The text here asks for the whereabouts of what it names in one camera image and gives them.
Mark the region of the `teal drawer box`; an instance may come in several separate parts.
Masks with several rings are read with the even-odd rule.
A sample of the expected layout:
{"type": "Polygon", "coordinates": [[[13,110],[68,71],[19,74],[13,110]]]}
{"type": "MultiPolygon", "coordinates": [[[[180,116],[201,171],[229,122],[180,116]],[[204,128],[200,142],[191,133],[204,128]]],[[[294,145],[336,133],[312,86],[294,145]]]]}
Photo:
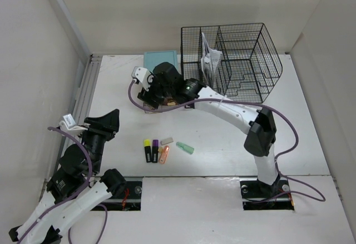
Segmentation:
{"type": "Polygon", "coordinates": [[[163,62],[169,62],[173,64],[177,69],[178,63],[176,51],[158,51],[144,53],[144,67],[147,68],[149,71],[153,71],[157,65],[163,62]]]}

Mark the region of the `white paper sheets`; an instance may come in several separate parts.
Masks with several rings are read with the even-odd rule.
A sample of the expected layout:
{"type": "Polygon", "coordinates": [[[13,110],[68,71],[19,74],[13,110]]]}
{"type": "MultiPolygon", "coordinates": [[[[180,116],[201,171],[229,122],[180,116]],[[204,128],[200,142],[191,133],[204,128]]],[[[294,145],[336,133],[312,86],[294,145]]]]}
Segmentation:
{"type": "Polygon", "coordinates": [[[201,71],[205,80],[205,83],[209,87],[213,87],[216,79],[216,70],[223,56],[222,51],[212,49],[209,47],[205,34],[201,33],[201,71]]]}

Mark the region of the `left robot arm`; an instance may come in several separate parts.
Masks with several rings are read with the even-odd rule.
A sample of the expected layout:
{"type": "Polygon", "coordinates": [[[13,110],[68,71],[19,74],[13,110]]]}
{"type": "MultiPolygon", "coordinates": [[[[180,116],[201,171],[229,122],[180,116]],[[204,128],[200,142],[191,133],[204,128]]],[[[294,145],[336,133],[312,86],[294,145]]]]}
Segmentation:
{"type": "Polygon", "coordinates": [[[59,160],[59,168],[46,184],[42,198],[22,225],[10,229],[15,243],[60,243],[63,234],[81,217],[111,197],[124,193],[126,180],[113,168],[94,185],[91,178],[100,171],[105,143],[119,131],[120,111],[101,117],[87,117],[76,125],[71,114],[62,117],[57,132],[73,141],[59,160]]]}

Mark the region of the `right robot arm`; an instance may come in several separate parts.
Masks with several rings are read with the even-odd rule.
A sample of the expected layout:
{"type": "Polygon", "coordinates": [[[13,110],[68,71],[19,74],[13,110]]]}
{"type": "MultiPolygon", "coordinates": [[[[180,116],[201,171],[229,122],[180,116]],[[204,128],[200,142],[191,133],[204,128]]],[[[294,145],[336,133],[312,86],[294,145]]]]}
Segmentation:
{"type": "Polygon", "coordinates": [[[246,135],[244,148],[254,156],[259,192],[271,196],[277,191],[280,176],[275,166],[276,125],[271,110],[234,103],[204,82],[184,79],[168,62],[159,64],[153,71],[135,67],[132,79],[142,86],[137,98],[145,104],[145,111],[163,112],[162,106],[170,99],[175,108],[190,106],[237,127],[246,135]]]}

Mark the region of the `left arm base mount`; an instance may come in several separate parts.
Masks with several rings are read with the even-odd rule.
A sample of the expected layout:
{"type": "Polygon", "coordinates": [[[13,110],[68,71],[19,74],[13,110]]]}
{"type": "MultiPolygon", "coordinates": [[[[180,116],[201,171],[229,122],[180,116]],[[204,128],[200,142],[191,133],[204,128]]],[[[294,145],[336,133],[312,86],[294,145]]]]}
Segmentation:
{"type": "Polygon", "coordinates": [[[108,211],[140,211],[143,187],[142,177],[126,178],[126,187],[119,196],[104,200],[101,205],[108,211]]]}

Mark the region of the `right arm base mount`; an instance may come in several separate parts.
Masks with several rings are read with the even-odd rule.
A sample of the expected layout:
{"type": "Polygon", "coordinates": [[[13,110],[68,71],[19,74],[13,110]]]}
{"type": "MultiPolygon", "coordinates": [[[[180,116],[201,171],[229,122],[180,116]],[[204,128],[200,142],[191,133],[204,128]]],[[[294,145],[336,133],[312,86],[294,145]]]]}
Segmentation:
{"type": "Polygon", "coordinates": [[[244,211],[294,210],[289,182],[282,178],[271,186],[257,178],[240,179],[240,192],[244,211]]]}

